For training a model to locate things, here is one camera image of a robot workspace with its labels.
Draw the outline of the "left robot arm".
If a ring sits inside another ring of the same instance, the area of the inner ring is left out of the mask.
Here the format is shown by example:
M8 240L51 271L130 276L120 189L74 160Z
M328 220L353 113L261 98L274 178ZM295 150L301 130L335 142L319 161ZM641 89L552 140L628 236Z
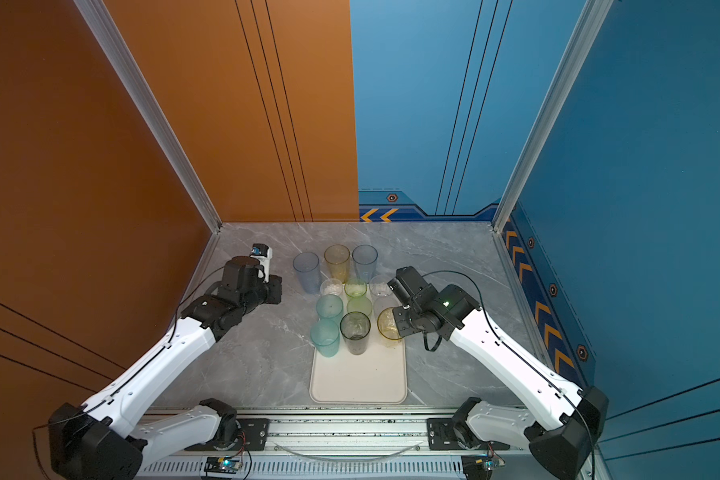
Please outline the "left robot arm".
M226 262L220 281L177 315L170 331L107 387L50 416L50 467L65 479L132 479L189 446L229 450L242 431L234 407L206 399L183 414L140 425L153 402L200 355L262 304L277 305L282 279L270 274L273 251L256 243Z

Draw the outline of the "grey-blue frosted tumbler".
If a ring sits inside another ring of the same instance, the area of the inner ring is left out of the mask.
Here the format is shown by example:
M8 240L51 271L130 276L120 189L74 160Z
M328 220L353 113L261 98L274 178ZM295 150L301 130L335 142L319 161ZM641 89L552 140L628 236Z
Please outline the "grey-blue frosted tumbler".
M292 262L297 279L307 294L319 294L322 283L320 259L313 252L301 252Z

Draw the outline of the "dark smoky tumbler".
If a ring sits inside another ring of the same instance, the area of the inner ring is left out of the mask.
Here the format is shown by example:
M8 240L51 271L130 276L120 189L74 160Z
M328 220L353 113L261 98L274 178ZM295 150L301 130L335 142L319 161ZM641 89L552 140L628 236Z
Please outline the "dark smoky tumbler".
M370 330L370 319L362 312L349 312L340 322L341 335L353 355L362 355L367 350Z

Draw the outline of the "small green faceted glass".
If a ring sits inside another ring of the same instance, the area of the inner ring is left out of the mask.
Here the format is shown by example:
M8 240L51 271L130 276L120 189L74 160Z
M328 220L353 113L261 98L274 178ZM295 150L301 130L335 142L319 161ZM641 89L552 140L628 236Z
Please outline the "small green faceted glass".
M344 284L344 293L348 298L358 298L366 295L368 284L359 278L349 278Z

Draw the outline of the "teal textured tumbler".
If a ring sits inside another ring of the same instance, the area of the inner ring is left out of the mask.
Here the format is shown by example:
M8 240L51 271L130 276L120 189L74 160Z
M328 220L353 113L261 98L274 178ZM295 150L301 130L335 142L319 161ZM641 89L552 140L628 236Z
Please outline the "teal textured tumbler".
M339 325L344 316L344 301L338 295L322 295L317 300L316 312L320 320L331 321Z
M331 358L339 351L340 330L332 320L318 320L311 327L310 339L317 352L325 358Z

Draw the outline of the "small clear faceted glass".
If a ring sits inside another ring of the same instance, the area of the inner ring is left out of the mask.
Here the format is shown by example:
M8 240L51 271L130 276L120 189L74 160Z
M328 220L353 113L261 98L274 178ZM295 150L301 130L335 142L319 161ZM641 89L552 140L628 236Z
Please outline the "small clear faceted glass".
M340 279L328 278L320 285L320 294L341 296L344 293L344 283Z

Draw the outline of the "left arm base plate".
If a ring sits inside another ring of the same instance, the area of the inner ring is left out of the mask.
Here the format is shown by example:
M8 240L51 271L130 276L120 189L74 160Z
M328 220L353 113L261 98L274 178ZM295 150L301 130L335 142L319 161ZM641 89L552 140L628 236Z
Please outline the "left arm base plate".
M263 451L269 427L270 420L266 418L226 419L205 446L217 451Z

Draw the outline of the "yellow tumbler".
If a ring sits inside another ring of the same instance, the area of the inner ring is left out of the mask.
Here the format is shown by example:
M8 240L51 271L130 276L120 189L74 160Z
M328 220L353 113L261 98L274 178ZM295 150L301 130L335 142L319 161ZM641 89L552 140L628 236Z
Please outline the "yellow tumbler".
M394 348L402 342L394 318L394 308L389 307L381 311L377 317L377 329L381 335L381 342L387 348Z

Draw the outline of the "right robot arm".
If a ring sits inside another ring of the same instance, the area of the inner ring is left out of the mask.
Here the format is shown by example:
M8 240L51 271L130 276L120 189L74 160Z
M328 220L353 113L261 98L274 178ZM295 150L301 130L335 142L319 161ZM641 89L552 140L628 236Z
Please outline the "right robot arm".
M558 479L574 479L595 462L609 404L601 390L581 387L538 360L488 315L480 294L453 284L438 290L412 266L398 269L388 285L400 303L393 318L402 337L435 334L452 343L522 403L509 408L466 400L451 418L462 447L487 449L498 442L526 449Z

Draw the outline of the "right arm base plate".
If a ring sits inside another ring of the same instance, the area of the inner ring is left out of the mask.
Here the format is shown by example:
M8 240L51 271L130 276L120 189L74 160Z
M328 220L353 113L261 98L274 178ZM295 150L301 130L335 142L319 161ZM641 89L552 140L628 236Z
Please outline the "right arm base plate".
M488 444L472 434L464 434L454 426L450 418L426 420L427 442L432 451L487 450Z

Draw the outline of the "clear stemmed glass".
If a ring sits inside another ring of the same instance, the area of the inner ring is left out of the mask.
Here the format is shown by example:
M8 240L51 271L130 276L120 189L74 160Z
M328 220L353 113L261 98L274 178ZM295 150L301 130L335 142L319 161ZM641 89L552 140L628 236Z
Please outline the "clear stemmed glass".
M390 277L387 275L376 275L369 282L369 290L374 297L382 298L392 294L392 290L388 285Z

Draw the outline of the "light green dotted cup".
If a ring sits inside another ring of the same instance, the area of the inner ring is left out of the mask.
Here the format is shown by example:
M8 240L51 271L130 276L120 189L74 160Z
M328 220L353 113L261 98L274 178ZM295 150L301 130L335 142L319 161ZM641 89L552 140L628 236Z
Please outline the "light green dotted cup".
M368 318L373 314L373 303L366 296L350 297L347 302L348 313L363 313Z

